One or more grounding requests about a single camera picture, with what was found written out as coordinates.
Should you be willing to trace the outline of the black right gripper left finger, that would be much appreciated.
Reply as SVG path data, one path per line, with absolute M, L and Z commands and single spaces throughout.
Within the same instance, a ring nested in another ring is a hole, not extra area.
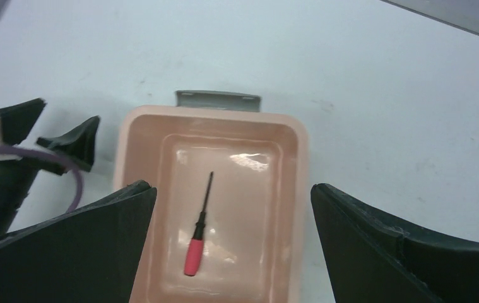
M 140 180 L 0 236 L 0 302 L 128 302 L 156 198 Z

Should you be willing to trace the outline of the red handled screwdriver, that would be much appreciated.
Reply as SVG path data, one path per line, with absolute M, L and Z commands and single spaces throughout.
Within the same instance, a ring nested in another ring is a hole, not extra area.
M 206 226 L 207 205 L 213 177 L 214 172 L 210 172 L 202 209 L 199 213 L 198 220 L 195 224 L 194 233 L 187 249 L 186 260 L 184 263 L 184 274 L 186 276 L 195 276 L 201 265 L 204 250 L 204 229 Z

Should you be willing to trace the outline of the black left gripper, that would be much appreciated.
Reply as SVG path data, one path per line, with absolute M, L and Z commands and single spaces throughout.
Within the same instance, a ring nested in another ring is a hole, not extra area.
M 0 108 L 1 134 L 6 145 L 19 145 L 30 134 L 46 106 L 42 98 Z M 93 116 L 58 137 L 39 137 L 36 144 L 72 161 L 89 172 L 95 161 L 95 140 L 100 117 Z M 38 169 L 21 161 L 0 162 L 0 236 L 15 219 L 38 174 Z

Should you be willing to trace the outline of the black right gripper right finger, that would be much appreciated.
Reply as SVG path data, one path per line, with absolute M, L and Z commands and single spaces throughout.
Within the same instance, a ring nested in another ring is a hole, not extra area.
M 336 302 L 479 302 L 479 242 L 374 208 L 330 184 L 310 191 Z

